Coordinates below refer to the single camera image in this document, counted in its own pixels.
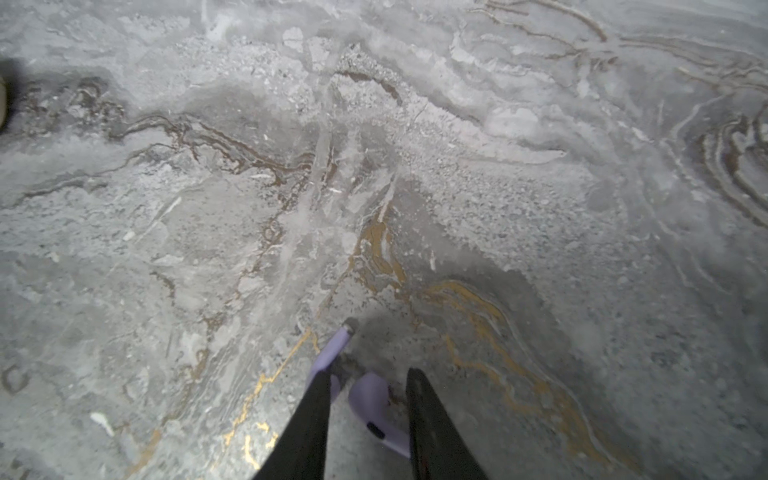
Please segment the purple earbud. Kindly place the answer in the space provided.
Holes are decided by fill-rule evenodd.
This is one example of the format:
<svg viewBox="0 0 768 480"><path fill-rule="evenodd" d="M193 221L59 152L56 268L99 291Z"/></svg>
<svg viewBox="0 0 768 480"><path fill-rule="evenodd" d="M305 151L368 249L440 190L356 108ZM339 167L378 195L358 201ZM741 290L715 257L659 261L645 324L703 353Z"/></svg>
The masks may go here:
<svg viewBox="0 0 768 480"><path fill-rule="evenodd" d="M330 375L330 402L333 403L343 389L349 378L348 372L342 365L340 355L355 335L358 322L354 318L347 318L342 326L334 333L324 348L315 358L306 381L309 388L315 376L320 372Z"/></svg>
<svg viewBox="0 0 768 480"><path fill-rule="evenodd" d="M386 418L389 385L379 375L368 372L351 387L349 406L358 420L380 443L399 455L410 458L410 438Z"/></svg>

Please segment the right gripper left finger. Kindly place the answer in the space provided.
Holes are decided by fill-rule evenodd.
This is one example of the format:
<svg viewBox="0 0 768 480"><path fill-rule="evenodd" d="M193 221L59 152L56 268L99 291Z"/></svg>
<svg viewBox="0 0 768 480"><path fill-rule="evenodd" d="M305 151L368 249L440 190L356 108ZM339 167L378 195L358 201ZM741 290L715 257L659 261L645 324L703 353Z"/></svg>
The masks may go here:
<svg viewBox="0 0 768 480"><path fill-rule="evenodd" d="M313 378L275 448L253 479L323 479L330 407L331 377L321 371Z"/></svg>

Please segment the beige earbud charging case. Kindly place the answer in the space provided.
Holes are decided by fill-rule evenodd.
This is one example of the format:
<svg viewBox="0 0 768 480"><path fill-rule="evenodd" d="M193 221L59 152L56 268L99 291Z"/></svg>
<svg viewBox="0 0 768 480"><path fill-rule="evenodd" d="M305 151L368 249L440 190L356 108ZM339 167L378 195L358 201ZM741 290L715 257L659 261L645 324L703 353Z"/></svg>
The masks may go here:
<svg viewBox="0 0 768 480"><path fill-rule="evenodd" d="M0 128L3 128L8 115L9 93L3 77L0 77Z"/></svg>

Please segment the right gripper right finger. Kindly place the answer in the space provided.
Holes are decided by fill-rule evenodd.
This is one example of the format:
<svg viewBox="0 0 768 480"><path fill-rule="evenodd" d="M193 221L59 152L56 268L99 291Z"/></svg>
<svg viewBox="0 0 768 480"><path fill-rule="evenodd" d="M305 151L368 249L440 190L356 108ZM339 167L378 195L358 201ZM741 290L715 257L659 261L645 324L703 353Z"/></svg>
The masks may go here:
<svg viewBox="0 0 768 480"><path fill-rule="evenodd" d="M487 479L422 370L409 369L406 396L414 478Z"/></svg>

